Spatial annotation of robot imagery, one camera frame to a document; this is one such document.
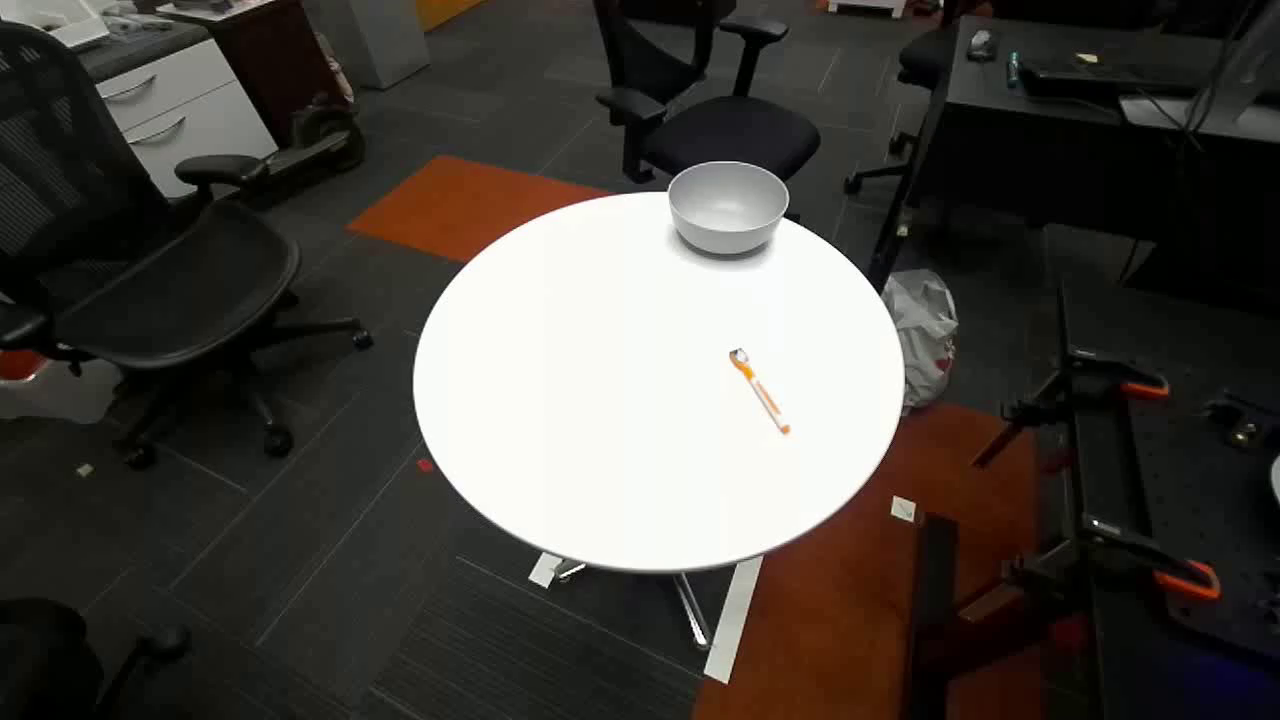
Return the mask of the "orange and white pen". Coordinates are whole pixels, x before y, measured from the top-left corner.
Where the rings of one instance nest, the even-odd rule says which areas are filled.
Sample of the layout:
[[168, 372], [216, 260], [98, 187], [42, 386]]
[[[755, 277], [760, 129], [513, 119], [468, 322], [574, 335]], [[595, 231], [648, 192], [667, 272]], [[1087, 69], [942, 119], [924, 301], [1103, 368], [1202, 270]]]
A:
[[745, 375], [745, 386], [751, 389], [751, 398], [755, 398], [760, 410], [767, 411], [774, 427], [776, 427], [779, 438], [787, 438], [793, 426], [787, 426], [784, 410], [774, 401], [767, 386], [755, 375], [747, 354], [745, 354], [745, 348], [734, 348], [734, 354], [729, 354], [729, 363]]

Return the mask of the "round white table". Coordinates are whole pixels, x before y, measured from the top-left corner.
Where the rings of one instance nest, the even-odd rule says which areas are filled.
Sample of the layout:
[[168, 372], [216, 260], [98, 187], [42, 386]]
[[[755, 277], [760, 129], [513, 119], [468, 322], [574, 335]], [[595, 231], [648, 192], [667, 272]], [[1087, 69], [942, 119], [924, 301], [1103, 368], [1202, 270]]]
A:
[[468, 510], [538, 554], [531, 586], [723, 567], [723, 604], [686, 619], [729, 681], [765, 555], [855, 499], [892, 447], [906, 355], [882, 294], [824, 237], [779, 225], [767, 247], [714, 260], [676, 242], [659, 192], [618, 192], [504, 231], [450, 281], [414, 410]]

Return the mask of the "grey bowl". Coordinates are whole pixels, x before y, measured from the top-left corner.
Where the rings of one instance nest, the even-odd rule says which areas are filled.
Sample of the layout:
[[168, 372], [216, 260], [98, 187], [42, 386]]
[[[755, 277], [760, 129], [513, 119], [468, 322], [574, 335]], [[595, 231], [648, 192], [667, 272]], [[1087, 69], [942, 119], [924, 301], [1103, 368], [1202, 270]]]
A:
[[667, 180], [676, 237], [704, 255], [760, 252], [787, 210], [787, 185], [747, 162], [704, 162]]

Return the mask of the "black padded office chair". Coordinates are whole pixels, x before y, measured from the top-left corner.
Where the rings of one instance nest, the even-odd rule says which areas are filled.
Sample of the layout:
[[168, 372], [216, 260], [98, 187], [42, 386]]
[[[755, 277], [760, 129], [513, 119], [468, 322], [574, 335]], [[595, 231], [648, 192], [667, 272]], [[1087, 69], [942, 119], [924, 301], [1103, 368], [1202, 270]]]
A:
[[[610, 66], [610, 90], [595, 103], [623, 133], [622, 171], [627, 180], [676, 176], [699, 162], [747, 162], [776, 176], [797, 176], [818, 156], [819, 129], [751, 91], [760, 55], [787, 37], [779, 21], [691, 0], [691, 55], [676, 61], [635, 27], [627, 0], [591, 0], [591, 18]], [[734, 90], [676, 109], [676, 98], [704, 82], [718, 31], [741, 42]]]

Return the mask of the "white plastic bag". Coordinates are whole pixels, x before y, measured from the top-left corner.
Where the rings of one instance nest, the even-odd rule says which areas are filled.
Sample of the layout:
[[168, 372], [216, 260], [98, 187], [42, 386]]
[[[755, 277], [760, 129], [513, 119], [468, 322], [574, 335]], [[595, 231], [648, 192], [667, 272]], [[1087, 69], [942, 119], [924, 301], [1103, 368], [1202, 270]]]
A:
[[946, 398], [957, 368], [960, 309], [933, 270], [892, 272], [885, 304], [906, 354], [906, 410], [920, 411]]

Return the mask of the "black scooter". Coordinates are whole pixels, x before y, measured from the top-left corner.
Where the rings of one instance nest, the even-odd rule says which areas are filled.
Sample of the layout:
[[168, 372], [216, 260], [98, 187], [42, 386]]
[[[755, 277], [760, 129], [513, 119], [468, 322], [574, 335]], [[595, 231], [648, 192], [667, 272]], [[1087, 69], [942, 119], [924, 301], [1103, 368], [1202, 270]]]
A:
[[363, 129], [342, 102], [314, 98], [290, 116], [286, 137], [273, 137], [265, 116], [253, 116], [265, 137], [258, 162], [239, 171], [244, 192], [277, 192], [306, 180], [342, 176], [363, 166]]

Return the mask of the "black robot mounting stand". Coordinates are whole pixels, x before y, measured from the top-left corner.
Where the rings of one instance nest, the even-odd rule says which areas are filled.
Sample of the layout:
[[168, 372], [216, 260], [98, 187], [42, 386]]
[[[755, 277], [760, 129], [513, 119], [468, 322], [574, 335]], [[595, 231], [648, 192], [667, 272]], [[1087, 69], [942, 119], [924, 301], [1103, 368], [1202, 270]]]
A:
[[1063, 294], [1049, 322], [1069, 348], [1133, 360], [1172, 386], [1163, 405], [1087, 401], [1057, 427], [1069, 481], [1063, 533], [1102, 518], [1208, 560], [1222, 604], [1163, 600], [1148, 579], [1087, 571], [1063, 593], [998, 578], [957, 586], [957, 529], [933, 522], [917, 555], [910, 720], [946, 720], [948, 688], [1086, 625], [1093, 720], [1280, 720], [1276, 506], [1261, 465], [1276, 452], [1276, 330], [1158, 296]]

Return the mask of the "white drawer cabinet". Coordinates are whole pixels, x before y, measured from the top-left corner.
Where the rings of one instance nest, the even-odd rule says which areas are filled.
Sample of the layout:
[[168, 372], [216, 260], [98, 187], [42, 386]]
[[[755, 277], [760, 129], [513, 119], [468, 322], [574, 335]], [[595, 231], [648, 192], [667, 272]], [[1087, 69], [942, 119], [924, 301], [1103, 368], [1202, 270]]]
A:
[[277, 142], [202, 24], [128, 24], [82, 52], [147, 180], [191, 195], [177, 176], [191, 156], [273, 156]]

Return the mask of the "black mesh office chair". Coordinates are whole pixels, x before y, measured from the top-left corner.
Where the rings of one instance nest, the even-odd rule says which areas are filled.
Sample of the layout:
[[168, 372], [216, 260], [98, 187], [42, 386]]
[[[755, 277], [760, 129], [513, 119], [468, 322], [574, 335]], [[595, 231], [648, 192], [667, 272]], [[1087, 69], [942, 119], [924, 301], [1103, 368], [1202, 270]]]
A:
[[198, 156], [198, 185], [172, 204], [115, 129], [85, 61], [57, 37], [0, 24], [0, 345], [85, 368], [152, 375], [152, 401], [115, 440], [133, 469], [155, 465], [155, 438], [205, 372], [226, 372], [265, 426], [265, 452], [290, 456], [294, 427], [258, 354], [342, 332], [357, 316], [277, 326], [296, 304], [301, 247], [216, 185], [253, 187], [270, 162]]

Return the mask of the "black desk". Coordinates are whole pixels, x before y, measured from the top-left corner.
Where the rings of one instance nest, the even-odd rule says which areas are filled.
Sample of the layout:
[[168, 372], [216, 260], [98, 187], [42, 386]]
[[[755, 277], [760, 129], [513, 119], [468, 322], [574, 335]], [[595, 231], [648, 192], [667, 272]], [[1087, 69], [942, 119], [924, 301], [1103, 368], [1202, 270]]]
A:
[[[973, 31], [998, 61], [969, 61]], [[1163, 37], [960, 18], [868, 260], [889, 281], [924, 204], [978, 204], [1158, 252], [1133, 272], [1235, 309], [1280, 296], [1276, 37]]]

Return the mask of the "black chair bottom left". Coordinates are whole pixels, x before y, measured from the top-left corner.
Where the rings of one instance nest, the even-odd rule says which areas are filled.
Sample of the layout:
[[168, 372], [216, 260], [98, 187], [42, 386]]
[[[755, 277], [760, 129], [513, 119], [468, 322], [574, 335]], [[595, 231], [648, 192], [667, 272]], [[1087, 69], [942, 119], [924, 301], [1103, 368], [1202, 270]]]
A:
[[189, 647], [189, 627], [135, 635], [108, 675], [75, 610], [42, 597], [0, 600], [0, 720], [115, 720], [128, 681]]

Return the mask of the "upper orange-handled clamp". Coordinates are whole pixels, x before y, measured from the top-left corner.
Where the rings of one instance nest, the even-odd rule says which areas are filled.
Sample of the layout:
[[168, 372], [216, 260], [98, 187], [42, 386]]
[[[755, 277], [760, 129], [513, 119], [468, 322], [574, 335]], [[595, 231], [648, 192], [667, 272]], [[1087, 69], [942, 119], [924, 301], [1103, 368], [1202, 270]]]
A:
[[1018, 405], [1004, 410], [1001, 433], [978, 452], [978, 469], [987, 469], [1030, 427], [1060, 426], [1087, 401], [1154, 401], [1163, 405], [1172, 386], [1121, 355], [1069, 348], [1057, 368]]

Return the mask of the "orange-handled clamp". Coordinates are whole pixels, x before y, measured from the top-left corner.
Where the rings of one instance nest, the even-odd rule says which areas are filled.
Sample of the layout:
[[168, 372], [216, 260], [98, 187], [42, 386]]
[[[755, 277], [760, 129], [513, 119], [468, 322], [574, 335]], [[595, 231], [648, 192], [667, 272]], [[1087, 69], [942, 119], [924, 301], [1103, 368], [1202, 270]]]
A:
[[1069, 348], [1057, 368], [1018, 405], [1004, 410], [1001, 433], [978, 452], [978, 469], [987, 469], [1030, 427], [1060, 426], [1087, 401], [1154, 401], [1163, 405], [1172, 386], [1121, 355]]
[[1087, 571], [1148, 579], [1163, 600], [1177, 604], [1225, 600], [1222, 571], [1208, 560], [1172, 554], [1161, 542], [1102, 518], [1082, 518], [1082, 526], [1057, 546], [1008, 563], [1013, 586], [1057, 593]]

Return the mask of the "lower orange-handled clamp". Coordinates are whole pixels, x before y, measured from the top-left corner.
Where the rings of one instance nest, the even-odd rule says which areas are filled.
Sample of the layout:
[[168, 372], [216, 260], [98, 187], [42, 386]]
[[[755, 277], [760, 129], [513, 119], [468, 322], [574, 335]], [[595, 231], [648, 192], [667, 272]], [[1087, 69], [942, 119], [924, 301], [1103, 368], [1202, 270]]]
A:
[[1172, 554], [1161, 542], [1102, 518], [1082, 518], [1082, 526], [1057, 546], [1008, 563], [1013, 586], [1057, 593], [1087, 571], [1148, 579], [1163, 600], [1177, 604], [1225, 600], [1222, 571], [1208, 560]]

